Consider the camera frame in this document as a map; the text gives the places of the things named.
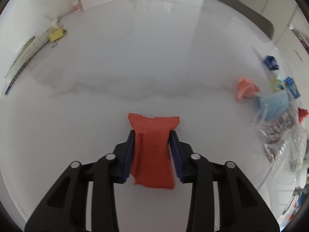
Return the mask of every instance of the tabletop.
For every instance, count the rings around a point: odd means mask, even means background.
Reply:
[[[180,116],[181,141],[211,162],[236,162],[261,186],[271,164],[236,84],[250,77],[267,95],[262,59],[284,63],[249,19],[216,0],[118,0],[61,24],[67,34],[0,99],[1,172],[25,220],[70,162],[95,162],[126,141],[130,112]],[[184,231],[191,185],[147,189],[130,177],[115,198],[121,231]]]

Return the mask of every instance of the gray chair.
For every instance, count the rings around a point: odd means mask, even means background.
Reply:
[[[249,8],[242,2],[238,0],[218,0],[226,5],[232,7],[233,9],[237,10],[239,13],[247,17],[250,21],[252,21],[256,26],[258,26],[268,37],[272,40],[274,27],[273,24],[260,15],[259,13],[255,12],[253,9]]]

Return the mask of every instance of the silver screw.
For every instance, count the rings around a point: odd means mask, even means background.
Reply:
[[[105,158],[106,158],[107,160],[113,160],[113,159],[116,158],[116,155],[113,154],[113,153],[109,153],[108,155],[105,156]]]
[[[193,153],[193,154],[191,154],[191,159],[199,160],[200,159],[200,155],[198,153]]]
[[[71,163],[71,168],[78,168],[80,166],[80,162],[79,161],[74,161]]]
[[[227,162],[227,167],[229,167],[229,168],[234,168],[236,165],[235,165],[235,163],[234,162],[232,162],[232,161],[228,161]]]

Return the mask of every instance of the yellow box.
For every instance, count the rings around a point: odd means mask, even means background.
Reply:
[[[49,40],[51,42],[53,42],[53,41],[56,41],[59,38],[62,38],[64,35],[65,35],[64,29],[59,29],[59,30],[57,30],[54,33],[49,35]]]

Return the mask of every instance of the glossy table surface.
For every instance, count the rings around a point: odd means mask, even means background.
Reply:
[[[70,162],[97,161],[126,140],[130,112],[180,116],[181,141],[209,161],[236,162],[260,189],[271,164],[251,129],[253,101],[236,102],[236,84],[250,77],[268,95],[261,60],[285,65],[255,24],[216,0],[118,0],[61,24],[65,37],[1,96],[1,172],[25,220]],[[132,177],[117,184],[120,230],[184,231],[191,186],[176,181],[172,191]]]

